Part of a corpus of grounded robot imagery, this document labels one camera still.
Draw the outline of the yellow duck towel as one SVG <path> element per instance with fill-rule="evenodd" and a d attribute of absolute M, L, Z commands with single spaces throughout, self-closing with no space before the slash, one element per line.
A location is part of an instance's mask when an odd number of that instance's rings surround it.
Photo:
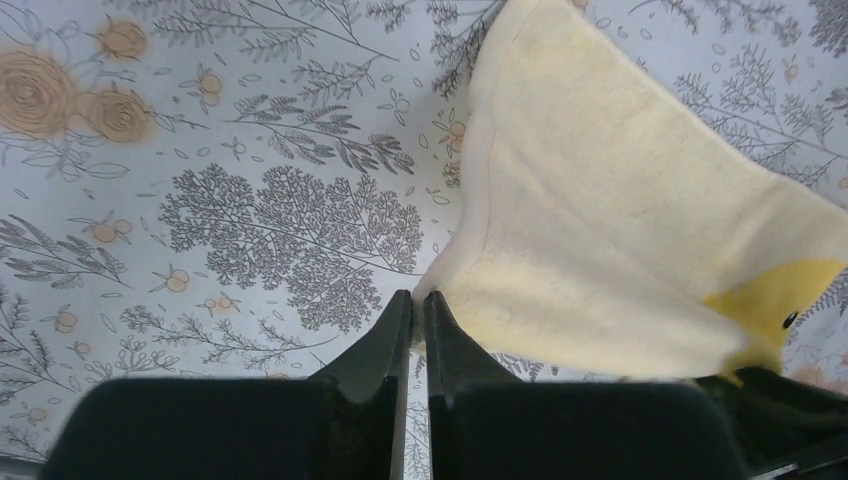
<path fill-rule="evenodd" d="M 473 69 L 460 222 L 413 296 L 486 350 L 631 379 L 782 369 L 847 214 L 745 158 L 569 1 L 509 1 Z"/>

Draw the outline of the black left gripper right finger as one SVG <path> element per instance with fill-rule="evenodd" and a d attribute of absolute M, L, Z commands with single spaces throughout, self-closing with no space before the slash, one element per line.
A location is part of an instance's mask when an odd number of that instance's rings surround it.
<path fill-rule="evenodd" d="M 525 382 L 423 304 L 436 479 L 743 479 L 729 427 L 675 383 Z"/>

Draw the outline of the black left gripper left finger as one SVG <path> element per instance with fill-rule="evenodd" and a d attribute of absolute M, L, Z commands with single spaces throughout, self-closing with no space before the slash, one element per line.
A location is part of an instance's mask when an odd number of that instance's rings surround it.
<path fill-rule="evenodd" d="M 307 378 L 113 380 L 66 422 L 43 479 L 399 479 L 412 300 Z"/>

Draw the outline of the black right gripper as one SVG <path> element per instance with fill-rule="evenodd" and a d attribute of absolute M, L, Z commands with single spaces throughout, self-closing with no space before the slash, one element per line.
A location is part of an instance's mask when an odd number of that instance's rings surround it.
<path fill-rule="evenodd" d="M 696 383 L 721 407 L 753 479 L 845 479 L 847 397 L 760 368 Z"/>

